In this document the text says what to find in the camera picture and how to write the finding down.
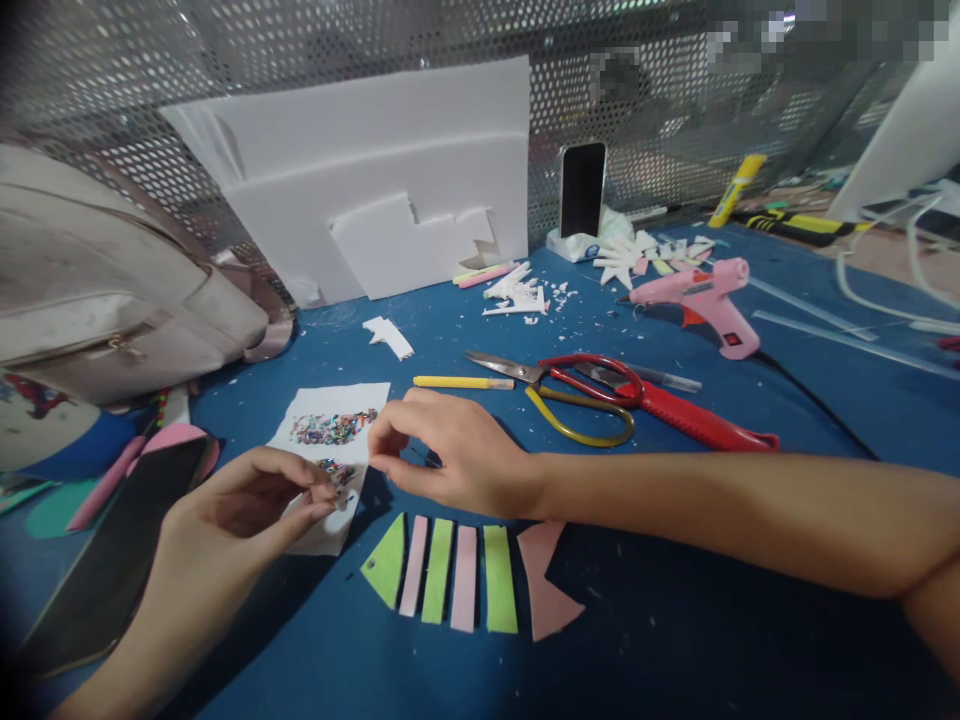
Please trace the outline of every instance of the pink glue gun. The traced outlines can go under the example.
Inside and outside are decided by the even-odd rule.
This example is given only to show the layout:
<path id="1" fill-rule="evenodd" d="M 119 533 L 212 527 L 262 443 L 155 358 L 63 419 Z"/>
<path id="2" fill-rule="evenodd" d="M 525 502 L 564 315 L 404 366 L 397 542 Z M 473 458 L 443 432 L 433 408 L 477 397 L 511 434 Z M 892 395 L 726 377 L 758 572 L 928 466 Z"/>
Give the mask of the pink glue gun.
<path id="1" fill-rule="evenodd" d="M 683 327 L 710 323 L 720 336 L 720 354 L 743 360 L 760 349 L 760 338 L 730 300 L 730 293 L 750 280 L 743 258 L 718 260 L 713 272 L 684 270 L 644 283 L 629 295 L 635 305 L 672 303 L 683 306 Z"/>

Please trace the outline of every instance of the smartphone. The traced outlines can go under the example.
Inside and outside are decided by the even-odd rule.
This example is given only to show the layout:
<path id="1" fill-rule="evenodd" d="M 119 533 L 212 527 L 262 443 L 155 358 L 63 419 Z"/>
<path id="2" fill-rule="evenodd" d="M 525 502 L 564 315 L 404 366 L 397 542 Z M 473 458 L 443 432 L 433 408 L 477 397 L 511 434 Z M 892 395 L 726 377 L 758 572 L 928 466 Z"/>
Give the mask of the smartphone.
<path id="1" fill-rule="evenodd" d="M 600 234 L 607 146 L 593 142 L 560 151 L 560 237 Z"/>
<path id="2" fill-rule="evenodd" d="M 213 443 L 209 436 L 198 438 L 137 461 L 21 646 L 16 662 L 23 672 L 50 677 L 113 648 L 150 574 L 160 523 L 199 484 Z"/>

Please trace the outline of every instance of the pink strip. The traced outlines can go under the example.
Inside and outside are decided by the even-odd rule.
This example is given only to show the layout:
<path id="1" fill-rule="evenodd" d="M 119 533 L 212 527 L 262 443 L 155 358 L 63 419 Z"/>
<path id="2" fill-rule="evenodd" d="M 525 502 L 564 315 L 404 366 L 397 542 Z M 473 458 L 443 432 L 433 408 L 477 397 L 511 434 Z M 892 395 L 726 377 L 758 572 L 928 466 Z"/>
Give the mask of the pink strip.
<path id="1" fill-rule="evenodd" d="M 417 515 L 413 521 L 413 540 L 410 541 L 410 556 L 407 559 L 407 575 L 403 580 L 400 595 L 400 614 L 413 617 L 420 598 L 420 577 L 423 575 L 423 553 L 427 547 L 427 519 Z"/>
<path id="2" fill-rule="evenodd" d="M 87 495 L 87 499 L 83 501 L 83 505 L 77 508 L 77 512 L 74 513 L 74 516 L 70 519 L 70 523 L 67 525 L 67 532 L 86 530 L 90 526 L 90 523 L 93 522 L 97 513 L 100 512 L 100 508 L 106 504 L 107 500 L 109 500 L 113 494 L 113 491 L 117 489 L 117 485 L 119 485 L 120 480 L 123 479 L 123 474 L 127 471 L 127 468 L 130 467 L 130 463 L 136 459 L 146 444 L 147 438 L 144 435 L 137 435 L 127 443 L 123 452 L 120 453 L 120 457 L 114 461 L 106 474 L 100 478 L 100 482 L 98 482 L 96 487 Z"/>
<path id="3" fill-rule="evenodd" d="M 518 267 L 517 263 L 507 263 L 506 265 L 501 265 L 498 268 L 491 270 L 490 272 L 485 272 L 483 275 L 477 275 L 476 277 L 469 278 L 460 283 L 460 289 L 466 290 L 468 287 L 473 287 L 474 285 L 479 285 L 482 282 L 487 280 L 493 280 L 494 278 L 500 277 L 501 275 L 506 275 L 509 272 L 513 272 Z"/>
<path id="4" fill-rule="evenodd" d="M 477 595 L 477 529 L 457 528 L 457 575 L 453 580 L 450 627 L 473 632 L 473 610 Z"/>

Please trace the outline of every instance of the green triangle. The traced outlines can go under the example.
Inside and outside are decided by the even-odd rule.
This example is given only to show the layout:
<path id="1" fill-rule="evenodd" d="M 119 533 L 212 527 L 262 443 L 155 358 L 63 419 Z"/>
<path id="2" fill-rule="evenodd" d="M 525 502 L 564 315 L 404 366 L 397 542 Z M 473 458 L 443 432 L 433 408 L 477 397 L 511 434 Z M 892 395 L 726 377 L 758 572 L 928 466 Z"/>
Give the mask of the green triangle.
<path id="1" fill-rule="evenodd" d="M 400 575 L 403 571 L 403 553 L 407 545 L 407 532 L 404 528 L 404 513 L 397 515 L 390 529 L 363 563 L 360 572 L 377 591 L 377 595 L 391 610 L 397 609 L 397 595 L 400 593 Z"/>

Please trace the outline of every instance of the green paper strip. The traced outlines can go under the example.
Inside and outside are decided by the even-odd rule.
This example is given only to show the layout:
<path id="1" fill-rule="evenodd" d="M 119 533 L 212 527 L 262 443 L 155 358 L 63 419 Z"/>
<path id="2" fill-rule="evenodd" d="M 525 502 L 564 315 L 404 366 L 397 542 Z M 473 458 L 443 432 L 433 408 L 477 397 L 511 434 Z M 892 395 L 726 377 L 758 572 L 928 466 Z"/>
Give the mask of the green paper strip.
<path id="1" fill-rule="evenodd" d="M 487 630 L 517 633 L 517 605 L 513 596 L 510 543 L 507 529 L 483 528 L 484 561 L 487 567 Z"/>
<path id="2" fill-rule="evenodd" d="M 443 622 L 443 602 L 447 596 L 447 576 L 450 573 L 450 545 L 453 541 L 453 522 L 433 521 L 433 539 L 430 541 L 430 564 L 427 567 L 427 586 L 423 591 L 423 612 L 420 620 L 431 625 Z"/>
<path id="3" fill-rule="evenodd" d="M 360 572 L 370 583 L 377 595 L 391 610 L 397 608 L 397 595 L 400 593 L 400 574 L 403 571 L 403 553 L 407 545 L 407 533 L 404 529 L 404 513 L 397 515 L 390 529 L 363 563 Z"/>
<path id="4" fill-rule="evenodd" d="M 27 488 L 26 490 L 18 490 L 16 492 L 10 493 L 9 495 L 4 495 L 3 500 L 0 500 L 0 515 L 3 515 L 3 513 L 9 510 L 13 510 L 15 507 L 19 507 L 20 505 L 23 505 L 23 503 L 25 503 L 30 498 L 35 497 L 46 490 L 49 490 L 54 485 L 56 485 L 56 483 L 47 481 L 45 483 L 40 483 L 39 485 L 34 485 L 33 487 Z"/>

